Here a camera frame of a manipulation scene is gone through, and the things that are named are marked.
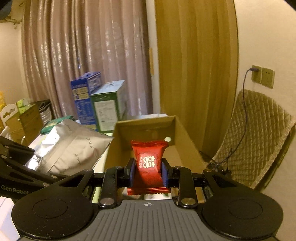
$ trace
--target blue box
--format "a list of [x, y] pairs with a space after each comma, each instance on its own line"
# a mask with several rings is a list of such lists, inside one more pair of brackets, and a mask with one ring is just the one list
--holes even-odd
[[82, 125], [94, 130], [96, 129], [96, 119], [90, 95], [101, 85], [101, 72], [85, 73], [79, 79], [71, 81], [71, 89], [78, 118]]

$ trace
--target wall outlet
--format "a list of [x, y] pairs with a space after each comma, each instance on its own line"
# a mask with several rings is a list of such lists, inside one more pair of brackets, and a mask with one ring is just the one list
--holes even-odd
[[274, 87], [274, 71], [262, 68], [261, 84], [272, 89]]
[[262, 67], [256, 66], [256, 65], [253, 65], [252, 67], [259, 69], [258, 72], [252, 71], [252, 81], [254, 81], [254, 82], [258, 83], [258, 84], [261, 84]]

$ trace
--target curtain fold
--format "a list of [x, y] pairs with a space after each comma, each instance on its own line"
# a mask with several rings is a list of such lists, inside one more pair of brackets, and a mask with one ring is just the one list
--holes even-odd
[[22, 51], [30, 97], [50, 99], [54, 115], [76, 115], [70, 81], [101, 71], [125, 79], [131, 115], [152, 113], [145, 2], [27, 0]]

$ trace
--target quilted fabric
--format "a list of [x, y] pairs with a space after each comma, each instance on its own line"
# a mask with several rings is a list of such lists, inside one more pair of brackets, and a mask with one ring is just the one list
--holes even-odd
[[[247, 107], [247, 132], [236, 152], [229, 158], [232, 178], [255, 188], [271, 167], [295, 125], [295, 118], [281, 108], [272, 98], [245, 90]], [[230, 125], [214, 160], [220, 163], [239, 143], [245, 127], [242, 90], [238, 94]]]

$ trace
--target red candy packet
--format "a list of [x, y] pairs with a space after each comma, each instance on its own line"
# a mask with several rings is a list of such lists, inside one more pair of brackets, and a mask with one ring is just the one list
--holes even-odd
[[131, 145], [136, 168], [133, 187], [128, 188], [128, 195], [170, 193], [170, 188], [164, 187], [161, 179], [161, 159], [168, 143], [131, 141]]

